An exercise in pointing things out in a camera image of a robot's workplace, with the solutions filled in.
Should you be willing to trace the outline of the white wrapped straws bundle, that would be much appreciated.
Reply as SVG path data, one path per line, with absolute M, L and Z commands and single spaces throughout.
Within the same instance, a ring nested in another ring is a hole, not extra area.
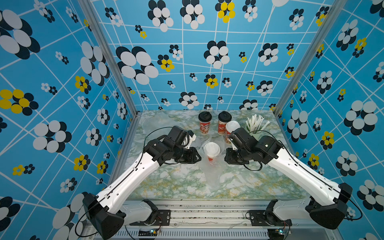
M 269 124 L 270 121 L 266 120 L 265 117 L 255 114 L 251 118 L 247 118 L 246 130 L 249 133 L 258 134 L 264 131 Z

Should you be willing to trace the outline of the aluminium rail frame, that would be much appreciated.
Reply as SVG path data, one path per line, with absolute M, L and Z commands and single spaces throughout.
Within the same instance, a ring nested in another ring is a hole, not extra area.
M 249 210 L 266 210 L 268 201 L 251 200 L 148 200 L 158 210 L 170 210 L 169 226 L 122 226 L 109 240 L 341 240 L 312 220 L 293 219 L 291 227 L 252 226 Z M 125 201 L 130 207 L 140 201 Z M 93 227 L 83 233 L 104 240 Z

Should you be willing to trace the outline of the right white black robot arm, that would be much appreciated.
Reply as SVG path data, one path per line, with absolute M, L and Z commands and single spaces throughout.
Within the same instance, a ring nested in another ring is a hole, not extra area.
M 304 199 L 272 200 L 255 219 L 270 226 L 292 225 L 292 220 L 313 220 L 326 229 L 335 230 L 347 216 L 352 187 L 338 184 L 305 166 L 275 138 L 263 136 L 256 140 L 240 128 L 229 136 L 231 148 L 225 161 L 230 165 L 246 165 L 250 161 L 272 167 L 303 188 L 309 196 Z

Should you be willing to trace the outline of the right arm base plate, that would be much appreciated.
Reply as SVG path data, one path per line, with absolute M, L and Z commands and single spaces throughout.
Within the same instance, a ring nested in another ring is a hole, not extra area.
M 259 227 L 291 227 L 291 220 L 280 220 L 275 215 L 266 213 L 264 210 L 249 210 L 246 219 L 251 221 L 252 226 Z

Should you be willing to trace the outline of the right aluminium corner post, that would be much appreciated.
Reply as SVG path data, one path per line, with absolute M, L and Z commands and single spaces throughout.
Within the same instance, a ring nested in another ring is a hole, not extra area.
M 277 107 L 274 110 L 274 115 L 276 118 L 278 117 L 279 113 L 281 112 L 285 104 L 288 102 L 290 94 L 292 93 L 294 87 L 298 84 L 305 70 L 308 68 L 309 64 L 311 63 L 312 59 L 316 54 L 318 47 L 323 43 L 325 37 L 333 27 L 336 19 L 340 15 L 340 12 L 342 11 L 346 3 L 347 3 L 347 0 L 334 1 L 327 18 L 325 19 L 325 22 L 322 24 L 322 26 L 319 28 L 318 32 L 316 33 L 305 55 L 301 59 L 300 64 L 298 65 L 298 68 L 292 80 L 290 80 L 290 82 L 288 83 L 284 93 L 282 94 L 279 102 L 277 103 Z

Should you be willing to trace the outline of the left aluminium corner post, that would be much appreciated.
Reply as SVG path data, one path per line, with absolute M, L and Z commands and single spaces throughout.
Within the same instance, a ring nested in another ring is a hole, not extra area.
M 102 26 L 98 21 L 98 18 L 96 16 L 96 12 L 93 10 L 92 3 L 90 1 L 86 0 L 79 0 L 79 4 L 82 8 L 82 11 L 85 14 L 86 19 L 91 25 L 91 28 L 93 29 L 93 33 L 95 35 L 95 38 L 102 50 L 103 55 L 106 58 L 106 61 L 108 63 L 108 66 L 111 70 L 111 73 L 113 74 L 113 77 L 115 78 L 118 88 L 121 91 L 124 99 L 126 100 L 126 103 L 133 115 L 133 118 L 137 118 L 138 116 L 138 110 L 134 104 L 134 101 L 132 100 L 130 93 L 128 91 L 128 87 L 123 79 L 123 76 L 118 68 L 118 65 L 115 61 L 115 58 L 113 56 L 112 50 L 110 49 L 107 39 L 105 37 L 105 34 L 103 33 Z

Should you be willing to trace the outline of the clear plastic carrier bag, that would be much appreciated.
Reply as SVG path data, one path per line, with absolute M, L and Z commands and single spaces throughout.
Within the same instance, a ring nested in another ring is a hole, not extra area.
M 224 171 L 224 154 L 223 154 L 223 146 L 217 143 L 220 146 L 221 153 L 218 158 L 210 164 L 207 156 L 204 152 L 204 146 L 208 142 L 214 142 L 211 139 L 205 141 L 199 151 L 202 154 L 202 160 L 199 163 L 201 170 L 205 174 L 206 183 L 211 191 L 216 191 L 220 188 L 220 177 Z

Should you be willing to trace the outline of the red cup black lid right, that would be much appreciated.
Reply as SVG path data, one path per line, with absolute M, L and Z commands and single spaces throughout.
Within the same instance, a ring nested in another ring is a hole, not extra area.
M 218 133 L 219 135 L 226 134 L 226 125 L 232 120 L 232 115 L 229 112 L 222 111 L 218 115 Z

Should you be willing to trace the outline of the red cup white lid front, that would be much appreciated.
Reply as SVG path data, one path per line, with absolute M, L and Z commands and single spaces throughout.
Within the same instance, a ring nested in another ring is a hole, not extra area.
M 215 142 L 208 142 L 204 146 L 205 155 L 208 158 L 210 164 L 212 164 L 220 155 L 220 146 Z

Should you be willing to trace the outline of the red cup white lid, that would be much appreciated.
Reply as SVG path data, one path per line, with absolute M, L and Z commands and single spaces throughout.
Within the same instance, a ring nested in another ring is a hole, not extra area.
M 215 142 L 208 142 L 204 146 L 205 155 L 208 158 L 210 164 L 212 164 L 220 155 L 220 146 Z
M 231 144 L 230 134 L 236 129 L 240 128 L 240 124 L 237 121 L 230 121 L 226 124 L 226 138 L 225 141 L 227 144 Z

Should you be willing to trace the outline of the red cup white lid rear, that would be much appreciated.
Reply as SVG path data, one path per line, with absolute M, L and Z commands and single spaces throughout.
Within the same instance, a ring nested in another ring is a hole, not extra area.
M 237 121 L 230 121 L 226 124 L 226 138 L 225 141 L 227 144 L 231 144 L 230 134 L 236 129 L 240 128 L 240 124 Z

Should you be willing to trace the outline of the aluminium corner post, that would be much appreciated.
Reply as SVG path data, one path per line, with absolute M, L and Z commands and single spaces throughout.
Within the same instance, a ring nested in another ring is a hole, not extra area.
M 107 39 L 105 37 L 105 34 L 103 33 L 102 26 L 98 21 L 98 18 L 96 16 L 96 12 L 93 10 L 92 3 L 90 1 L 86 0 L 79 0 L 79 4 L 82 8 L 82 11 L 85 14 L 86 19 L 91 25 L 91 28 L 93 29 L 93 33 L 95 35 L 95 38 L 102 50 L 103 55 L 106 58 L 106 61 L 108 63 L 108 66 L 111 70 L 111 73 L 113 74 L 113 77 L 115 78 L 118 88 L 121 91 L 124 99 L 126 100 L 126 103 L 133 115 L 133 118 L 137 118 L 138 116 L 138 110 L 134 104 L 134 101 L 132 100 L 130 93 L 128 91 L 128 87 L 123 79 L 123 76 L 118 68 L 118 65 L 115 61 L 115 58 L 113 56 L 112 50 L 110 49 Z
M 322 26 L 319 28 L 318 32 L 316 33 L 305 55 L 301 59 L 300 64 L 298 65 L 298 68 L 292 80 L 290 80 L 290 82 L 288 83 L 284 93 L 282 94 L 279 102 L 277 103 L 277 107 L 274 110 L 274 115 L 276 118 L 278 117 L 279 113 L 281 112 L 285 104 L 288 102 L 290 94 L 292 93 L 294 87 L 298 84 L 305 70 L 308 68 L 309 64 L 311 63 L 312 59 L 316 54 L 318 47 L 323 43 L 325 37 L 333 27 L 336 19 L 340 15 L 340 12 L 342 11 L 346 3 L 347 3 L 347 0 L 334 1 L 327 18 L 325 19 L 325 22 L 322 24 Z

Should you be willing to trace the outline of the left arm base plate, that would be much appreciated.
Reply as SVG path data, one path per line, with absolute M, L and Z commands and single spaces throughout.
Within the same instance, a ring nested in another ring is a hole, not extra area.
M 130 226 L 169 226 L 171 220 L 170 210 L 157 210 L 150 214 L 145 221 L 137 221 Z

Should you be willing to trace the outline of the red cup black lid left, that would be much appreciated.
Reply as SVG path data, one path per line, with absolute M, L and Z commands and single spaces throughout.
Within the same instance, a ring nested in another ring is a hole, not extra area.
M 204 111 L 199 113 L 198 119 L 200 122 L 200 131 L 203 135 L 206 135 L 209 133 L 210 124 L 212 120 L 212 114 L 208 111 Z

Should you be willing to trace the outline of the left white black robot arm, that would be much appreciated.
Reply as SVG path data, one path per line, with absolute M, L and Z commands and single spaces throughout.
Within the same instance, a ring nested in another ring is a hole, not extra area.
M 143 200 L 126 208 L 123 204 L 151 173 L 167 161 L 174 160 L 180 164 L 199 162 L 202 158 L 191 146 L 195 140 L 196 135 L 192 131 L 172 127 L 167 135 L 146 142 L 133 164 L 106 189 L 84 197 L 84 217 L 104 240 L 113 237 L 122 226 L 155 221 L 158 208 L 151 201 Z

